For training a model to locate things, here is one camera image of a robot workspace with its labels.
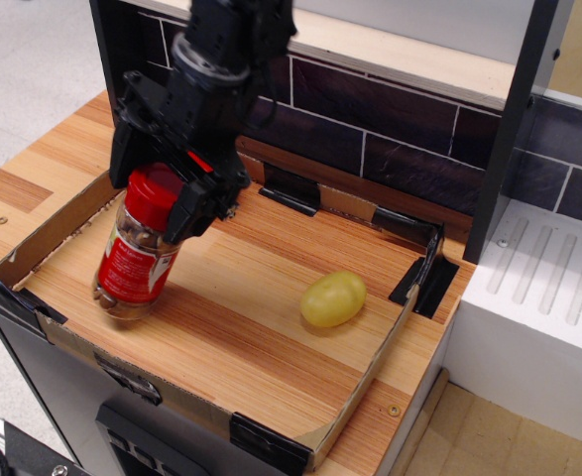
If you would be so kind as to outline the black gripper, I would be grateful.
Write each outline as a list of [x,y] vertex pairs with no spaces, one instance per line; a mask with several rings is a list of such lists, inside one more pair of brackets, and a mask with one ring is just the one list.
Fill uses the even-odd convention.
[[250,183],[235,148],[242,131],[236,107],[248,75],[175,69],[162,86],[138,71],[124,73],[109,178],[114,188],[125,188],[134,170],[162,162],[186,182],[171,209],[166,242],[199,237],[217,217],[231,216]]

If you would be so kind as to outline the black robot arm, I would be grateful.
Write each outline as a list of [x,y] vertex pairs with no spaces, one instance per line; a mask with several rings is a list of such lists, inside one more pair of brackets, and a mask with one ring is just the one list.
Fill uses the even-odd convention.
[[288,52],[296,28],[290,1],[194,1],[175,36],[165,85],[137,71],[124,75],[116,108],[109,177],[127,186],[132,171],[163,163],[182,181],[164,237],[178,243],[233,216],[251,180],[236,139],[261,129],[249,117],[258,96],[273,92],[270,62]]

